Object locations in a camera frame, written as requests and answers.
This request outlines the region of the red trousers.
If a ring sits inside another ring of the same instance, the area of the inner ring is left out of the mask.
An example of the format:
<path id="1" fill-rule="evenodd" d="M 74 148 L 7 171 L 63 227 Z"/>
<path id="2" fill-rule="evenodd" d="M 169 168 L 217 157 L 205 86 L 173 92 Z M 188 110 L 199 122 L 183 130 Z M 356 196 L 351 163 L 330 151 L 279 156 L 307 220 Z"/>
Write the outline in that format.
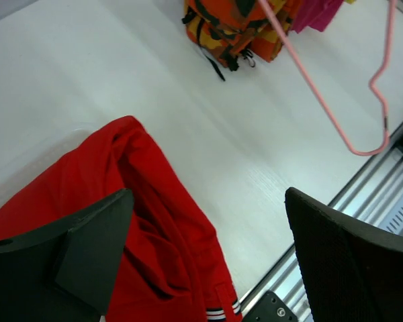
<path id="1" fill-rule="evenodd" d="M 134 209 L 107 321 L 241 321 L 216 230 L 132 116 L 92 133 L 0 208 L 0 240 L 130 189 Z"/>

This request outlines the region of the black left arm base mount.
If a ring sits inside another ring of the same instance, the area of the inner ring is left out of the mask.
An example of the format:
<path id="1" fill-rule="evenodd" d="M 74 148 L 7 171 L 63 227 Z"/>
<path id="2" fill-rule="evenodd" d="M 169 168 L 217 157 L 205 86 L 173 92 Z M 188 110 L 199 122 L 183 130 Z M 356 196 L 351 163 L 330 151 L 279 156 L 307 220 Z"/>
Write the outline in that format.
<path id="1" fill-rule="evenodd" d="M 296 315 L 271 290 L 268 290 L 244 316 L 243 322 L 298 322 Z"/>

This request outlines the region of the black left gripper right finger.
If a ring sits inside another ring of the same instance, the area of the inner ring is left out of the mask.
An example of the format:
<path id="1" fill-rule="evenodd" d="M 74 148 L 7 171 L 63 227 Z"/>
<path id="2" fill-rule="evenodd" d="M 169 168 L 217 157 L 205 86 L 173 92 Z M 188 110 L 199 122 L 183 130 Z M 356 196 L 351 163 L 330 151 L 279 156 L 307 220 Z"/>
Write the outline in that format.
<path id="1" fill-rule="evenodd" d="M 403 321 L 403 237 L 295 188 L 285 208 L 314 321 Z"/>

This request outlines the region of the pink hanger with red trousers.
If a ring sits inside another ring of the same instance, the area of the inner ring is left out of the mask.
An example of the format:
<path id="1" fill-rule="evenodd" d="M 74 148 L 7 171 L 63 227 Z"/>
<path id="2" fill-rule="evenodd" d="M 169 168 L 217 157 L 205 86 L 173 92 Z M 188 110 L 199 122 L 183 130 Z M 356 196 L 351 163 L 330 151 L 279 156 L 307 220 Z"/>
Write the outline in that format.
<path id="1" fill-rule="evenodd" d="M 279 23 L 279 20 L 276 18 L 276 15 L 271 9 L 269 2 L 266 0 L 259 0 L 258 3 L 261 6 L 261 9 L 263 10 L 264 14 L 266 15 L 266 18 L 268 19 L 269 23 L 271 24 L 273 29 L 277 32 L 277 35 L 279 36 L 279 39 L 282 41 L 283 46 L 285 46 L 285 48 L 289 52 L 289 55 L 291 56 L 296 68 L 302 75 L 302 78 L 312 91 L 313 95 L 316 97 L 316 100 L 319 102 L 320 106 L 326 113 L 327 117 L 330 119 L 331 123 L 333 124 L 334 128 L 338 132 L 339 136 L 341 137 L 342 141 L 344 142 L 350 153 L 356 156 L 368 157 L 368 156 L 375 156 L 376 154 L 383 152 L 390 143 L 390 131 L 388 125 L 389 103 L 388 100 L 385 98 L 385 96 L 382 94 L 382 92 L 378 89 L 377 81 L 384 75 L 384 73 L 387 71 L 387 68 L 390 65 L 390 56 L 392 53 L 392 43 L 394 38 L 394 25 L 396 19 L 396 6 L 398 2 L 397 1 L 389 2 L 388 16 L 386 21 L 386 31 L 384 38 L 384 55 L 382 58 L 382 63 L 368 82 L 369 90 L 373 93 L 373 95 L 381 104 L 383 134 L 381 145 L 378 148 L 367 152 L 356 150 L 353 147 L 352 143 L 349 141 L 339 122 L 337 121 L 332 111 L 330 110 L 330 107 L 327 105 L 326 101 L 322 97 L 320 91 L 317 89 L 314 81 L 312 80 L 308 71 L 306 70 L 305 66 L 300 60 L 300 57 L 295 51 L 295 48 L 293 47 L 292 43 L 286 36 L 283 28 L 281 27 L 281 24 Z"/>

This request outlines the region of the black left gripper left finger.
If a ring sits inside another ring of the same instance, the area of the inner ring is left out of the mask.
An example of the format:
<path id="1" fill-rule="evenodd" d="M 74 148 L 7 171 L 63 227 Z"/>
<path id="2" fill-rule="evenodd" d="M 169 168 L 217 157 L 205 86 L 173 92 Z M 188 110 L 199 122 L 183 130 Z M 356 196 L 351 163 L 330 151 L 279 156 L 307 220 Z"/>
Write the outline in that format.
<path id="1" fill-rule="evenodd" d="M 0 241 L 0 321 L 106 315 L 134 206 L 129 189 Z"/>

